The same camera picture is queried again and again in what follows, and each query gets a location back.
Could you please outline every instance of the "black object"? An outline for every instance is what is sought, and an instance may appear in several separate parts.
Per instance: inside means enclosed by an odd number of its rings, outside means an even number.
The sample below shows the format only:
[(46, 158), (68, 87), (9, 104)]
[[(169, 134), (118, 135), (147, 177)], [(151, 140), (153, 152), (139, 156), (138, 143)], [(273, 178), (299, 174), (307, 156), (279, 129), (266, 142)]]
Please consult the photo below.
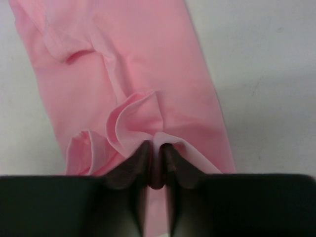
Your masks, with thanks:
[(99, 178), (0, 178), (0, 236), (141, 237), (147, 188), (164, 185), (171, 236), (316, 236), (312, 177), (206, 175), (171, 144), (153, 157), (149, 141)]

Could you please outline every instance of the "white table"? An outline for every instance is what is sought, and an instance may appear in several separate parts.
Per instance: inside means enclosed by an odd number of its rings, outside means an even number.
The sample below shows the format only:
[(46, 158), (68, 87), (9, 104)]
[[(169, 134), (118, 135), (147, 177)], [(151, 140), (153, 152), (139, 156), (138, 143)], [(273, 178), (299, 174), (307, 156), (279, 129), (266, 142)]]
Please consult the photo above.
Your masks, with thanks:
[[(316, 175), (316, 1), (187, 0), (239, 172)], [(65, 165), (0, 0), (0, 174)]]

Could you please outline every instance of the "white background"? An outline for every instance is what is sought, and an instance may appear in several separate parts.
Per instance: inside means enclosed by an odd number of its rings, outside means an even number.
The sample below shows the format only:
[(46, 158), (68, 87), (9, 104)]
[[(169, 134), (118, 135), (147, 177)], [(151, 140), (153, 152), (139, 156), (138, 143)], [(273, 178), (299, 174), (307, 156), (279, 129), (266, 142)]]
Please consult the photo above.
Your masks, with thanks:
[[(316, 175), (316, 1), (187, 0), (239, 172)], [(0, 0), (0, 174), (65, 165)]]

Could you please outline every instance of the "pink cloth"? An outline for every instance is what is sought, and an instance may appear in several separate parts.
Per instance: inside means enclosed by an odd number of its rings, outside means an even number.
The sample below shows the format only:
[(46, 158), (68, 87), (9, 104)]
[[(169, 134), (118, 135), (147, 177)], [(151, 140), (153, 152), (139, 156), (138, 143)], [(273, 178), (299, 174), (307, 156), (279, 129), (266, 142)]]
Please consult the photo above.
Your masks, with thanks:
[[(144, 140), (152, 140), (155, 150), (178, 144), (206, 173), (234, 172), (216, 93), (183, 0), (10, 4), (66, 174), (102, 175)], [(148, 236), (164, 232), (150, 228)]]

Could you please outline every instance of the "crumpled cloth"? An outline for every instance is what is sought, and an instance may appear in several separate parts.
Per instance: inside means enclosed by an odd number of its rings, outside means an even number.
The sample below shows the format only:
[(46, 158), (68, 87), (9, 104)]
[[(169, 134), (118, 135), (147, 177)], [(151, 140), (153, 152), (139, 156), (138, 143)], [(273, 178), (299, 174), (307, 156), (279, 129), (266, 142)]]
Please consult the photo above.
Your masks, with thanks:
[[(163, 143), (177, 144), (203, 172), (234, 172), (220, 106), (183, 0), (10, 5), (66, 174), (105, 174), (144, 140), (153, 141), (156, 152)], [(151, 207), (161, 206), (161, 195), (150, 194)], [(166, 226), (150, 220), (148, 226), (147, 236), (166, 233)]]

